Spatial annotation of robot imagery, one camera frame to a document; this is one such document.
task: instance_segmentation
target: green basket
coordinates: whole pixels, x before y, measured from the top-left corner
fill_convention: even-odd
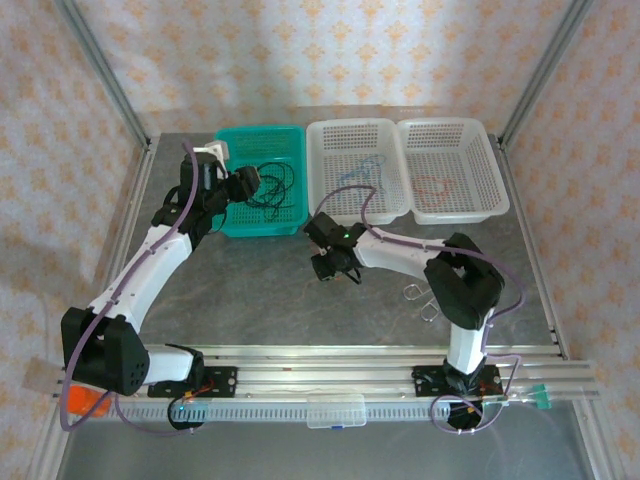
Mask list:
[[[292,182],[282,206],[276,211],[250,207],[244,203],[231,204],[227,208],[227,220],[221,231],[229,237],[266,237],[293,235],[308,216],[307,161],[304,130],[295,125],[225,128],[216,133],[216,140],[227,142],[229,161],[227,169],[234,171],[249,165],[259,167],[267,162],[281,162],[291,170],[278,165],[262,169],[262,175],[273,175],[285,185]],[[263,181],[254,196],[262,198],[269,189]],[[218,215],[213,222],[217,230],[222,223]]]

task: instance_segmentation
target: basket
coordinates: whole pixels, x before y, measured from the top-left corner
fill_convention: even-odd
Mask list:
[[[307,128],[309,212],[313,214],[327,194],[348,185],[373,185],[367,220],[391,223],[409,212],[409,177],[396,125],[384,118],[353,118],[315,122]],[[347,190],[329,199],[322,211],[343,225],[360,221],[360,209],[369,195]]]
[[[509,197],[482,123],[418,118],[398,123],[420,225],[477,223],[509,210]]]
[[[281,179],[291,185],[277,210],[256,208],[245,203],[234,203],[227,208],[227,219],[221,231],[229,237],[264,237],[271,235],[293,235],[308,216],[307,164],[305,161],[304,130],[295,125],[237,127],[219,130],[216,140],[224,140],[229,147],[227,169],[236,170],[249,165],[259,167],[268,162],[281,162],[291,169],[279,165],[265,166],[261,170],[263,180],[254,199],[265,198],[270,183],[265,176]],[[222,222],[218,215],[213,229]]]

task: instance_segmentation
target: wall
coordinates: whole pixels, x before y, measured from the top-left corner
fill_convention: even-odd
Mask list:
[[[571,355],[640,478],[640,10],[596,0],[509,160]]]
[[[61,365],[62,314],[98,293],[135,146],[50,0],[0,0],[0,83],[0,478],[18,480],[49,404],[25,372]]]
[[[79,1],[150,135],[354,115],[340,105],[498,132],[570,3]]]

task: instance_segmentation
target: robotic arm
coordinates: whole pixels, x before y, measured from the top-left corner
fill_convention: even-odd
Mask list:
[[[327,214],[319,213],[304,229],[321,249],[321,253],[311,258],[316,275],[324,281],[344,273],[359,283],[358,269],[379,267],[427,280],[440,309],[451,321],[442,379],[453,393],[473,393],[486,360],[484,330],[500,299],[504,279],[483,260],[427,249],[452,247],[481,253],[466,235],[456,233],[448,240],[419,240],[373,230],[377,236],[362,223],[347,230]],[[424,248],[406,244],[422,244]]]
[[[185,389],[198,389],[204,381],[202,354],[178,345],[146,348],[138,333],[158,293],[169,277],[198,247],[211,230],[215,215],[226,212],[230,202],[244,202],[258,190],[260,177],[254,167],[233,174],[225,168],[228,151],[224,142],[194,149],[198,184],[194,202],[184,221],[138,268],[136,261],[168,233],[187,205],[193,182],[188,155],[180,166],[180,185],[172,188],[162,208],[153,217],[147,236],[118,278],[88,308],[70,308],[62,318],[65,366],[87,326],[112,302],[114,290],[127,279],[118,300],[100,321],[82,350],[73,379],[122,395],[135,393],[142,385],[177,382]]]

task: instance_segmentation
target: white basket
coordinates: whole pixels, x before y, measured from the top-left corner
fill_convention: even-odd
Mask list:
[[[385,225],[411,208],[409,177],[396,125],[384,118],[315,122],[307,128],[307,184],[313,214],[328,193],[347,185],[378,189],[367,207],[367,220]],[[360,221],[369,192],[341,192],[322,207],[342,225]]]
[[[509,210],[509,197],[485,129],[471,118],[398,123],[420,225],[476,223]]]

